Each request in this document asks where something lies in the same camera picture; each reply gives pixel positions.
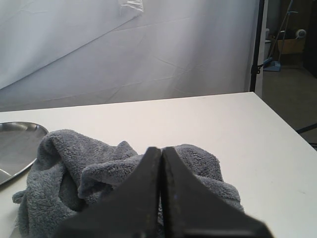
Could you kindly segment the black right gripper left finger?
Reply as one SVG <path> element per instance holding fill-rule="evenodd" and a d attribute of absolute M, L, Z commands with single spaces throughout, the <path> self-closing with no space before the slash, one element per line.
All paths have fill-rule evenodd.
<path fill-rule="evenodd" d="M 65 220 L 55 238 L 155 238 L 158 235 L 161 150 L 147 149 L 136 169 L 110 195 Z"/>

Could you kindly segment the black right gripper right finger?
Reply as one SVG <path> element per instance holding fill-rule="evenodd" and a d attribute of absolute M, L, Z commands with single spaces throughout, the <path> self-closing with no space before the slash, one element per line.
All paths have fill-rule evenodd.
<path fill-rule="evenodd" d="M 162 216 L 167 238 L 270 238 L 261 221 L 230 206 L 186 168 L 176 151 L 162 151 Z"/>

